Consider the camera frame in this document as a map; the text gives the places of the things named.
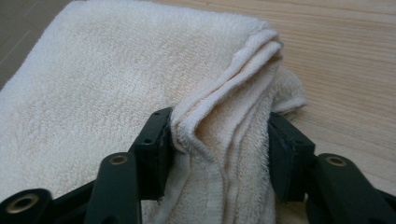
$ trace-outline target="black plastic part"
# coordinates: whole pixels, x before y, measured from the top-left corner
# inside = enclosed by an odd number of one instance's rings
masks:
[[[136,156],[141,200],[163,196],[173,159],[170,115],[172,108],[154,112],[130,148]]]
[[[78,189],[68,192],[53,201],[55,223],[78,224],[83,223],[88,201],[91,198],[94,181],[85,184]]]
[[[393,224],[396,214],[378,190],[374,189],[356,165],[341,156],[321,154],[310,170],[318,188],[308,189],[309,199],[316,206],[327,209],[332,223],[339,224]],[[318,200],[318,191],[323,200]],[[310,223],[317,221],[317,209],[309,209]]]
[[[84,223],[141,223],[136,175],[134,154],[121,152],[106,157],[95,180]]]
[[[310,224],[333,224],[332,214],[329,209],[322,204],[316,203],[312,198],[308,198],[305,205],[305,212],[307,213]]]
[[[46,189],[28,189],[0,203],[0,223],[38,224],[53,221],[52,198]]]
[[[305,168],[315,159],[315,144],[285,118],[272,113],[268,121],[269,168],[276,196],[282,202],[301,202]]]
[[[396,213],[396,197],[381,190],[379,191],[379,193],[385,199],[385,202],[387,202],[389,206],[393,209],[393,212]]]

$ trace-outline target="pinched towel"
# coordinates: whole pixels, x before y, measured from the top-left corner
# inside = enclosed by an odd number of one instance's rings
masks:
[[[0,93],[0,200],[59,197],[172,106],[175,162],[145,223],[274,223],[266,121],[304,104],[266,21],[150,2],[70,3]]]

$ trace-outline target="white towel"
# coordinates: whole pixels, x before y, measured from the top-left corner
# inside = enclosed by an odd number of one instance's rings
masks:
[[[145,223],[275,222],[266,121],[304,104],[281,49],[247,16],[72,2],[0,93],[0,200],[95,179],[172,106],[175,164],[162,201],[143,202]]]

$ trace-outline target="wooden surface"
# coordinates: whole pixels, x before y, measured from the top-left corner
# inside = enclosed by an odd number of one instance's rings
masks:
[[[353,160],[396,195],[396,2],[394,0],[164,0],[263,18],[285,42],[283,62],[309,104],[293,123],[317,144]],[[304,205],[277,206],[278,223],[307,223]]]

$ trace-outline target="towel fold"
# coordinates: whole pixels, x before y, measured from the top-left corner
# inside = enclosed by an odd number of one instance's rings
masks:
[[[145,223],[274,223],[266,121],[304,104],[266,21],[150,2],[72,2],[0,92],[0,200],[59,197],[172,106],[177,148]]]

